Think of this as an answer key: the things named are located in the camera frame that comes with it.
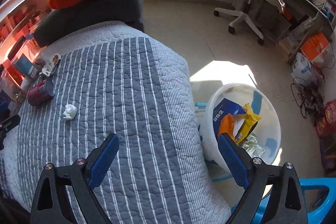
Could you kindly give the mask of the beige tissue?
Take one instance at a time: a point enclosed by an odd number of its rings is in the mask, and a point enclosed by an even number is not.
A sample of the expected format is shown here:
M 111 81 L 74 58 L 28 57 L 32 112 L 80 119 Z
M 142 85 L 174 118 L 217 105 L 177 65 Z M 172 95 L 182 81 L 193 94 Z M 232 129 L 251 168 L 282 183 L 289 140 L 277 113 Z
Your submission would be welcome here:
M 262 157 L 265 153 L 265 149 L 258 144 L 257 138 L 254 134 L 247 136 L 241 146 L 250 155 L 250 157 Z

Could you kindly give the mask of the red soda can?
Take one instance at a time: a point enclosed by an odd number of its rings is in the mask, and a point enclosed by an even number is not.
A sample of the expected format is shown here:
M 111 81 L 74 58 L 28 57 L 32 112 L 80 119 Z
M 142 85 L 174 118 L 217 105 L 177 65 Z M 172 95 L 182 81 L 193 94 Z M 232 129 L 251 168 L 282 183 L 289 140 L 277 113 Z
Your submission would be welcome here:
M 27 93 L 27 100 L 31 106 L 38 106 L 54 97 L 54 84 L 50 79 L 42 80 Z

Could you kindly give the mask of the yellow snack wrapper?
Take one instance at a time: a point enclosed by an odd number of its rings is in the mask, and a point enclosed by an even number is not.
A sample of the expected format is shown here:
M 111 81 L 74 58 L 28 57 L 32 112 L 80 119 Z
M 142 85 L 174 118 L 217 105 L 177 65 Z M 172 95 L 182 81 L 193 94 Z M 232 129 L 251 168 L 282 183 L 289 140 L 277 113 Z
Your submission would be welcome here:
M 238 114 L 236 116 L 236 129 L 234 129 L 234 140 L 236 144 L 242 143 L 249 134 L 255 129 L 261 117 L 255 114 L 249 103 L 243 106 L 245 114 Z

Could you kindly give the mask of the orange peel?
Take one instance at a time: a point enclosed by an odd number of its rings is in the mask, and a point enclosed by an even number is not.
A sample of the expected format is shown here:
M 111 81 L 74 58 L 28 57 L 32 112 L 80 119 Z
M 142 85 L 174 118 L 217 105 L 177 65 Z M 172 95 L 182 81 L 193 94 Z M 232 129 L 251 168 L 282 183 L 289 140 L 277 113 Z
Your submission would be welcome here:
M 220 122 L 218 136 L 227 134 L 234 142 L 236 142 L 237 126 L 235 117 L 232 114 L 225 115 Z

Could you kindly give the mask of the white plastic trash bin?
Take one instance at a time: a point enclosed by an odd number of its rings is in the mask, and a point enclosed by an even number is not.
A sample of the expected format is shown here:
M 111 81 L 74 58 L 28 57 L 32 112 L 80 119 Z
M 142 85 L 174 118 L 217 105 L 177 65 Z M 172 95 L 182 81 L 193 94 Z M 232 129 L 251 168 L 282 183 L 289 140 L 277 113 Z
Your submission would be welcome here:
M 256 136 L 257 144 L 265 149 L 260 157 L 267 164 L 273 164 L 281 144 L 281 128 L 276 110 L 270 100 L 255 87 L 246 84 L 226 84 L 220 87 L 206 105 L 201 118 L 199 134 L 202 136 L 203 155 L 209 169 L 221 176 L 229 176 L 230 170 L 217 148 L 215 140 L 215 122 L 220 118 L 215 114 L 215 108 L 224 100 L 230 100 L 240 106 L 249 103 L 253 113 L 259 115 L 256 128 L 252 133 Z

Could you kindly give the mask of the clear bag blue label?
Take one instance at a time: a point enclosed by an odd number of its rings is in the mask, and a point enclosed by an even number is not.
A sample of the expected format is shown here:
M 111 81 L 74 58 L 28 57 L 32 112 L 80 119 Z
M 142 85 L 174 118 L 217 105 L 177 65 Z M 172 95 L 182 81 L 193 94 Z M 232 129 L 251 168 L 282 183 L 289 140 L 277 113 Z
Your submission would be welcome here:
M 45 61 L 42 58 L 31 61 L 24 53 L 21 53 L 14 57 L 12 65 L 24 78 L 36 80 L 45 65 Z

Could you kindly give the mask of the small white paper ball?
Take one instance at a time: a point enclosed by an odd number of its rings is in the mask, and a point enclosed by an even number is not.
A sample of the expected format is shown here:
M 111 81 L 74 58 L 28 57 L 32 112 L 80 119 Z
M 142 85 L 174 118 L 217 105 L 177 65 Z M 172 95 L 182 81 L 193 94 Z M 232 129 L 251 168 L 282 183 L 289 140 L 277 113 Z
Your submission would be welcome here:
M 63 119 L 66 121 L 71 121 L 76 117 L 77 107 L 72 104 L 67 104 L 63 112 Z

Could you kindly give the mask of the white green snack wrapper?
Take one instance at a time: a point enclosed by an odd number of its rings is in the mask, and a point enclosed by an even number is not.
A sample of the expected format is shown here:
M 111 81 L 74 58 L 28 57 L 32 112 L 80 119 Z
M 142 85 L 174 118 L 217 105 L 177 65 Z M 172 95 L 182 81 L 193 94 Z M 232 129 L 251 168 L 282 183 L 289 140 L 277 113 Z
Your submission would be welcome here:
M 53 75 L 61 59 L 62 58 L 58 53 L 54 54 L 45 62 L 45 65 L 42 67 L 41 73 L 46 77 L 50 77 L 51 75 Z

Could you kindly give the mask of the blue plastic stool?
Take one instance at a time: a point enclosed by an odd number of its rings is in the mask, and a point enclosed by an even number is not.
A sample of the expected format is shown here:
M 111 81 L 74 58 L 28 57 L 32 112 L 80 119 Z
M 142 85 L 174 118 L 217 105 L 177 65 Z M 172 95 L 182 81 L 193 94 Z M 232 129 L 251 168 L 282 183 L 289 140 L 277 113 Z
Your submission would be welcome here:
M 307 223 L 335 223 L 335 178 L 298 178 L 307 211 Z M 261 223 L 271 194 L 267 185 L 252 223 Z

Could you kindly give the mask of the red gift bag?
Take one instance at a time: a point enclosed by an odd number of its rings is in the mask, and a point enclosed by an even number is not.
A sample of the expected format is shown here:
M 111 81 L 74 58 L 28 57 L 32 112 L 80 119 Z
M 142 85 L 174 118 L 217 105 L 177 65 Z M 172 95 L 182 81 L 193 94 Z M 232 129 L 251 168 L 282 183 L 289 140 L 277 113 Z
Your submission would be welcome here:
M 327 102 L 324 108 L 324 115 L 316 124 L 316 133 L 319 139 L 335 133 L 336 122 L 336 99 Z

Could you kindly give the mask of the grey striped quilt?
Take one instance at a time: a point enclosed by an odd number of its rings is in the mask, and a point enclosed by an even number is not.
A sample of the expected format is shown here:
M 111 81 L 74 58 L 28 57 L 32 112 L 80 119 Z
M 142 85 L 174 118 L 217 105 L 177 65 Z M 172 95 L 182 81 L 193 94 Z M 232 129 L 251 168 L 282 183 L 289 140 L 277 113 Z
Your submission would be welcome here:
M 1 190 L 30 210 L 43 167 L 87 157 L 111 133 L 120 148 L 94 193 L 113 223 L 224 223 L 230 208 L 203 158 L 187 62 L 120 22 L 46 47 L 61 61 L 54 97 L 24 103 L 1 151 Z M 63 119 L 67 104 L 76 117 Z

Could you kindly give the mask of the white plastic shopping bag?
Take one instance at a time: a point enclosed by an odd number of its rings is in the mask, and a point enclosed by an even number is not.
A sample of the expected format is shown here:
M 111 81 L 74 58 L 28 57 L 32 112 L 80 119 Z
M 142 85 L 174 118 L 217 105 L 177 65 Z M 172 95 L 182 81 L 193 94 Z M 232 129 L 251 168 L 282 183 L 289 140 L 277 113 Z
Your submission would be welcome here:
M 291 65 L 290 74 L 294 81 L 302 86 L 319 86 L 323 83 L 322 74 L 300 52 L 296 53 Z

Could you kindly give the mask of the stack of books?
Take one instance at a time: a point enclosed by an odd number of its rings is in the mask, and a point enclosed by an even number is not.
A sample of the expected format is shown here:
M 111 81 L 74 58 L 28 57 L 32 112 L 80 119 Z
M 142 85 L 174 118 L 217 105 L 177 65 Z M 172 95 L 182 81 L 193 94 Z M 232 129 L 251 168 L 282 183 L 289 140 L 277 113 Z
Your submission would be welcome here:
M 285 58 L 287 64 L 291 64 L 299 51 L 299 42 L 289 42 L 286 38 L 281 38 L 277 46 L 279 47 L 282 55 Z

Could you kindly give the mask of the orange cardboard box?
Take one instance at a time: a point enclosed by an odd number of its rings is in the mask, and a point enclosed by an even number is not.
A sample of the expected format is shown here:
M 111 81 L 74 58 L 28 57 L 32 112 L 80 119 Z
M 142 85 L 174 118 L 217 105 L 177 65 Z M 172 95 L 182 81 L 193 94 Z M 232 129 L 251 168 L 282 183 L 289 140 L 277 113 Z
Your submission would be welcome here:
M 326 36 L 319 32 L 307 39 L 301 52 L 315 67 L 321 68 L 330 58 L 331 45 Z

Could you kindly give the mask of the desk with clutter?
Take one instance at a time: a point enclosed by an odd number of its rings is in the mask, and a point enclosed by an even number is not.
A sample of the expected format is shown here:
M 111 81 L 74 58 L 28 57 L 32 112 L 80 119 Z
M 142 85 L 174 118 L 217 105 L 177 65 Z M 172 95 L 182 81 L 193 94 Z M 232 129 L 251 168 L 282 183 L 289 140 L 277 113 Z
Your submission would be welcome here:
M 300 50 L 308 38 L 319 32 L 328 37 L 332 35 L 335 28 L 332 1 L 284 0 L 285 10 L 282 14 L 270 4 L 263 3 L 259 23 L 267 38 L 276 44 L 277 50 L 280 51 L 277 43 L 281 38 L 286 38 L 289 42 L 299 42 Z

